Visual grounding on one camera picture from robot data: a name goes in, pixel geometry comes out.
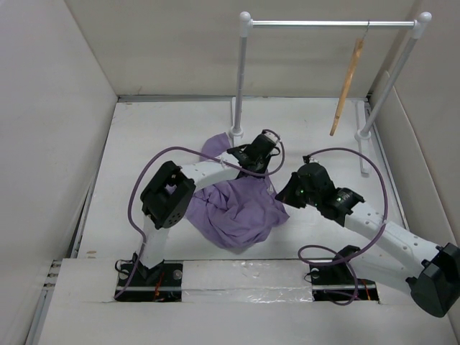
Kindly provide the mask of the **purple t shirt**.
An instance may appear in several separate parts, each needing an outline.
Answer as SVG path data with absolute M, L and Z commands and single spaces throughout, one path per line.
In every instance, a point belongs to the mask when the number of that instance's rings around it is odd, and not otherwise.
M 245 175 L 237 161 L 222 162 L 232 158 L 229 148 L 227 135 L 217 134 L 205 142 L 194 168 L 183 167 L 196 185 L 185 217 L 216 246 L 246 249 L 265 241 L 289 216 L 268 177 Z

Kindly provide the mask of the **wooden clothes hanger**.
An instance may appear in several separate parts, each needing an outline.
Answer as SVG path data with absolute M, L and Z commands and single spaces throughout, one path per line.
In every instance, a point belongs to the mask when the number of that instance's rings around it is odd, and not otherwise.
M 333 123 L 331 125 L 331 130 L 329 132 L 329 135 L 331 137 L 335 135 L 337 127 L 339 125 L 341 115 L 344 110 L 344 105 L 349 95 L 349 91 L 351 89 L 354 74 L 356 72 L 357 66 L 362 56 L 362 51 L 364 48 L 364 41 L 365 41 L 365 37 L 367 36 L 368 31 L 369 31 L 369 28 L 367 27 L 364 31 L 364 34 L 361 37 L 358 37 L 355 41 L 354 49 L 351 54 L 351 59 L 350 59 L 350 62 L 347 68 L 346 76 L 345 76 L 345 79 L 344 79 L 344 82 L 341 88 L 339 101 L 337 103 L 336 111 L 333 117 Z

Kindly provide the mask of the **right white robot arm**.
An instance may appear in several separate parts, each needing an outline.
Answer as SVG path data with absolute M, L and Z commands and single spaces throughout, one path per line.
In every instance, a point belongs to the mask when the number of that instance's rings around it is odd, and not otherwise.
M 385 251 L 389 261 L 369 255 L 332 264 L 339 282 L 362 277 L 407 293 L 426 313 L 442 318 L 459 299 L 459 248 L 416 236 L 374 210 L 349 188 L 337 188 L 325 167 L 309 162 L 292 173 L 276 200 L 294 208 L 314 207 L 325 219 L 354 231 Z

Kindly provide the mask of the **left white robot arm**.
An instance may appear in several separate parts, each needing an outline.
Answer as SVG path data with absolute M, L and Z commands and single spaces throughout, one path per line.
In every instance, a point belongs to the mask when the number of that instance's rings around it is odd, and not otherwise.
M 144 220 L 134 270 L 145 285 L 160 278 L 169 229 L 185 216 L 195 193 L 245 176 L 270 176 L 267 168 L 271 158 L 285 151 L 280 137 L 264 130 L 250 144 L 228 148 L 219 155 L 196 154 L 204 160 L 182 166 L 164 162 L 140 194 Z

